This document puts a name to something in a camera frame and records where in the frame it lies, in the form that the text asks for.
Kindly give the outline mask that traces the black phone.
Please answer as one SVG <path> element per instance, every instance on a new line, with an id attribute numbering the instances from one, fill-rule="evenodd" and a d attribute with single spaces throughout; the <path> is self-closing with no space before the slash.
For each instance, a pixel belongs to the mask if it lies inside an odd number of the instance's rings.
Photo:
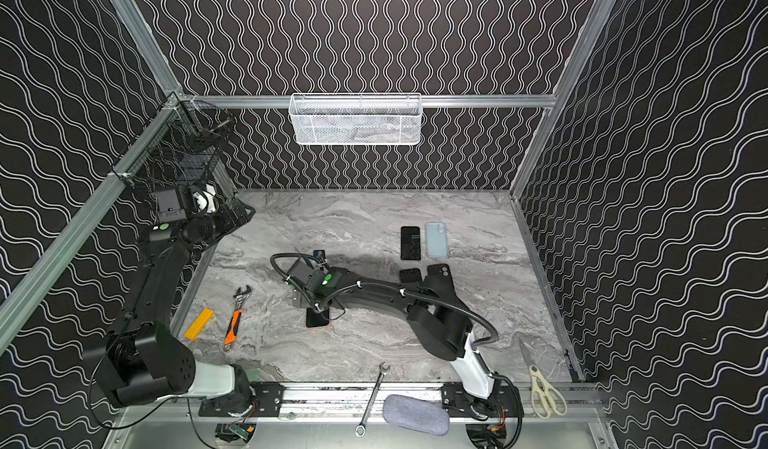
<path id="1" fill-rule="evenodd" d="M 315 309 L 307 308 L 305 314 L 305 325 L 307 328 L 325 327 L 330 324 L 330 311 L 328 309 L 318 312 Z"/>
<path id="2" fill-rule="evenodd" d="M 409 268 L 399 271 L 399 280 L 401 284 L 420 284 L 422 274 L 419 268 Z"/>

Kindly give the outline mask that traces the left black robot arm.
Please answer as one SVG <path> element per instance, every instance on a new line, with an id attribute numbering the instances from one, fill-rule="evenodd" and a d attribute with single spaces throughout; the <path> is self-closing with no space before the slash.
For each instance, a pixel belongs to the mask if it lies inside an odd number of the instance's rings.
<path id="1" fill-rule="evenodd" d="M 104 339 L 84 355 L 91 383 L 116 408 L 186 397 L 242 412 L 253 399 L 244 370 L 197 361 L 171 330 L 171 308 L 193 250 L 217 244 L 255 211 L 237 198 L 223 200 L 212 186 L 187 196 L 165 190 L 160 199 L 158 221 L 140 240 L 126 302 Z"/>

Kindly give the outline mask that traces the pale blue phone case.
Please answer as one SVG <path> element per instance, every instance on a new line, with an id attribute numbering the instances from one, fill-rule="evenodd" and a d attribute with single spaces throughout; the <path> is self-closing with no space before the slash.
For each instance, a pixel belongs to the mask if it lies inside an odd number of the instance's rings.
<path id="1" fill-rule="evenodd" d="M 443 222 L 429 222 L 425 225 L 427 255 L 433 259 L 449 256 L 447 226 Z"/>

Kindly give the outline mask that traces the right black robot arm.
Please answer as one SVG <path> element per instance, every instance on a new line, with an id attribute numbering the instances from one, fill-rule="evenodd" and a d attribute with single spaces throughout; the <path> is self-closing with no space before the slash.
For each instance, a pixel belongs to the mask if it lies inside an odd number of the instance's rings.
<path id="1" fill-rule="evenodd" d="M 447 265 L 431 265 L 425 278 L 410 282 L 372 279 L 311 255 L 300 255 L 288 270 L 273 267 L 315 314 L 366 309 L 405 321 L 424 350 L 451 364 L 465 393 L 492 397 L 496 383 L 480 348 L 499 333 L 459 298 Z"/>

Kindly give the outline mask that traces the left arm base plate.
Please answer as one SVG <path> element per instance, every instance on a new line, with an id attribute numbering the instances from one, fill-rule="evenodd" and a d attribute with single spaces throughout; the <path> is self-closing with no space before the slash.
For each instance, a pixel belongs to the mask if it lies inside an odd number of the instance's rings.
<path id="1" fill-rule="evenodd" d="M 197 415 L 202 418 L 277 417 L 285 387 L 277 382 L 254 382 L 247 390 L 202 401 Z"/>

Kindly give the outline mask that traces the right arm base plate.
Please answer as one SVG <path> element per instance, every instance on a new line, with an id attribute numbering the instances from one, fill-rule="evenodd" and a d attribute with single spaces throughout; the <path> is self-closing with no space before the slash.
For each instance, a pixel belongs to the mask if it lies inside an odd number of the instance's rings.
<path id="1" fill-rule="evenodd" d="M 501 413 L 514 418 L 522 412 L 519 391 L 506 382 L 497 380 L 487 399 L 470 395 L 460 383 L 446 383 L 440 389 L 440 402 L 451 417 L 465 417 L 481 421 L 496 419 Z"/>

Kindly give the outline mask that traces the black phone case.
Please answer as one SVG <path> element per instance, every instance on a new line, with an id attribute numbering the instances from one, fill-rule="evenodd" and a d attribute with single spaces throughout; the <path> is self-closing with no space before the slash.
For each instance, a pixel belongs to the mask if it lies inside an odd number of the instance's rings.
<path id="1" fill-rule="evenodd" d="M 429 276 L 439 276 L 439 277 L 445 277 L 445 278 L 451 277 L 450 267 L 447 264 L 429 265 L 427 267 L 427 274 Z"/>

